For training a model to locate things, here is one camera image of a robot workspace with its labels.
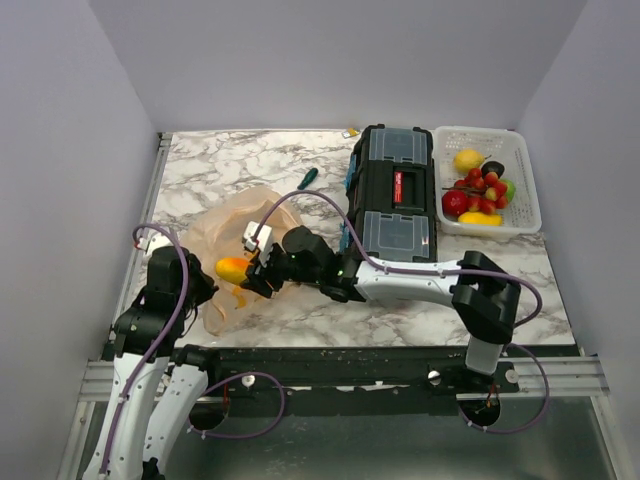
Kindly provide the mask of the orange fake fruit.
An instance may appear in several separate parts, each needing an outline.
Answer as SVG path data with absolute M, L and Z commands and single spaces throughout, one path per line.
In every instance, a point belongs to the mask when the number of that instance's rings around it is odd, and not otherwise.
M 216 275 L 231 284 L 240 285 L 247 280 L 250 261 L 244 257 L 225 257 L 215 264 Z

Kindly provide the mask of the orange translucent plastic bag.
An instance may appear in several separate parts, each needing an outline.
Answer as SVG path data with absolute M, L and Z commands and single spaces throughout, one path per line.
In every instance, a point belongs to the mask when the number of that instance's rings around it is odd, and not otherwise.
M 263 297 L 222 280 L 215 265 L 225 257 L 249 257 L 242 244 L 248 223 L 261 221 L 279 198 L 266 186 L 245 189 L 199 216 L 181 236 L 181 245 L 199 259 L 202 270 L 219 287 L 200 308 L 199 316 L 209 334 L 220 336 L 268 305 Z

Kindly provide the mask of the red fake apple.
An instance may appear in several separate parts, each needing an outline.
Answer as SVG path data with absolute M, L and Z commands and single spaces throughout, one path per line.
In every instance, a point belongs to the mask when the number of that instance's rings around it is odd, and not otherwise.
M 458 218 L 468 211 L 468 196 L 461 190 L 447 191 L 441 202 L 445 215 Z

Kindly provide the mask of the yellow fake lemon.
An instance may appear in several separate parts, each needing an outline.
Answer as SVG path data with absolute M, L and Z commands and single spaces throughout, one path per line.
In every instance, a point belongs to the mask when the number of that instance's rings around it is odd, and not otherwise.
M 467 211 L 460 215 L 457 221 L 461 224 L 468 225 L 484 225 L 491 227 L 499 227 L 503 223 L 503 219 L 498 214 L 485 214 L 483 212 L 470 212 Z

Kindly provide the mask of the yellow fake pear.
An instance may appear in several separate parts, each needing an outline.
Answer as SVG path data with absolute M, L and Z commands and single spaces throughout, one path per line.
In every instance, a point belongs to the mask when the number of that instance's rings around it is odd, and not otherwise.
M 490 158 L 491 155 L 484 155 L 477 150 L 463 149 L 454 156 L 453 166 L 457 172 L 468 174 L 472 169 L 480 168 Z

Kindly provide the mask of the red fake cherry tomatoes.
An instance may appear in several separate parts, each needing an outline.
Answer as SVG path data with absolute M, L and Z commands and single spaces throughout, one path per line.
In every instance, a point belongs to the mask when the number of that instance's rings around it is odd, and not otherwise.
M 506 185 L 501 182 L 502 179 L 495 173 L 483 176 L 481 168 L 474 168 L 465 178 L 456 180 L 446 188 L 445 193 L 449 190 L 461 190 L 468 196 L 468 211 L 497 214 L 510 204 L 505 197 Z

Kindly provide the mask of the green fake guava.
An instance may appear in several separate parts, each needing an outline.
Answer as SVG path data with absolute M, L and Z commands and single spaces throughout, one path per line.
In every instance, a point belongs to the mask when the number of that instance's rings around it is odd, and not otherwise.
M 516 193 L 516 186 L 511 180 L 506 178 L 502 179 L 501 182 L 506 185 L 505 197 L 507 201 L 511 203 Z

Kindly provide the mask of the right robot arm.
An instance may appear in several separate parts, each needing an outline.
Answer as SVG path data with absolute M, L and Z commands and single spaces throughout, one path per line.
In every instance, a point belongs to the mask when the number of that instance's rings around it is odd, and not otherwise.
M 336 302 L 420 301 L 454 309 L 470 339 L 460 379 L 480 392 L 496 380 L 503 348 L 512 340 L 521 286 L 484 254 L 462 260 L 403 263 L 336 253 L 301 226 L 276 242 L 270 227 L 250 222 L 242 236 L 250 253 L 243 287 L 265 298 L 285 283 L 314 287 Z

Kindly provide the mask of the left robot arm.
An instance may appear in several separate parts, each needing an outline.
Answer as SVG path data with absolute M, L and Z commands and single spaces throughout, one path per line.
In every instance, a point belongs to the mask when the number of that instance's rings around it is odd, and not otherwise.
M 188 314 L 217 289 L 188 249 L 152 253 L 146 285 L 114 325 L 111 394 L 84 478 L 163 478 L 196 400 L 221 385 L 216 351 L 176 345 Z

